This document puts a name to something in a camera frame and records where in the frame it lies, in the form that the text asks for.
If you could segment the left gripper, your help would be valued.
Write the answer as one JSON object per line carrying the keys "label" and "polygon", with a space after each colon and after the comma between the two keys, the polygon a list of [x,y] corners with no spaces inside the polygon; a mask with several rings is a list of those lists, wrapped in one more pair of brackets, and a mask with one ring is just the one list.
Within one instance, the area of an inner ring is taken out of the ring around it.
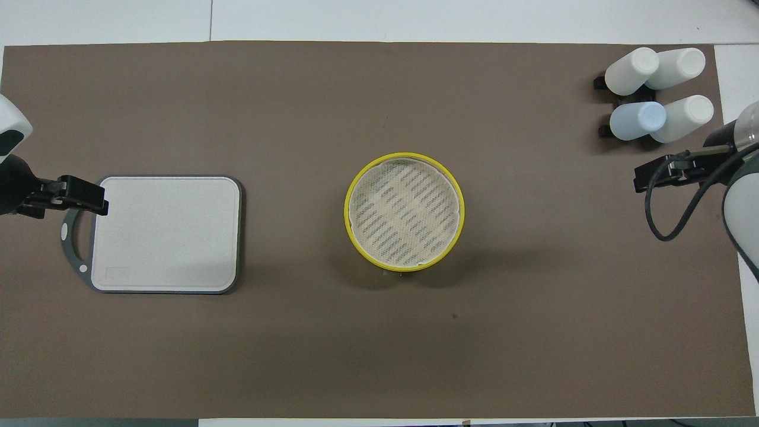
{"label": "left gripper", "polygon": [[[62,210],[87,211],[99,216],[109,214],[105,189],[76,176],[60,176],[59,201]],[[45,210],[59,210],[46,186],[53,180],[36,177],[29,165],[18,156],[8,156],[1,165],[1,214],[43,218]]]}

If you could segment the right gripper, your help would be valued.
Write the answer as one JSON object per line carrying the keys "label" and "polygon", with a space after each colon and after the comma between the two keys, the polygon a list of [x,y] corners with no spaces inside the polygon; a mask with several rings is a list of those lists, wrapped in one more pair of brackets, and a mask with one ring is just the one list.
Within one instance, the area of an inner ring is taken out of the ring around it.
{"label": "right gripper", "polygon": [[674,182],[705,181],[738,151],[735,143],[735,122],[729,122],[714,130],[706,138],[702,148],[691,149],[688,167],[683,171],[673,167],[675,156],[661,156],[634,169],[634,191],[644,193],[653,187],[673,186]]}

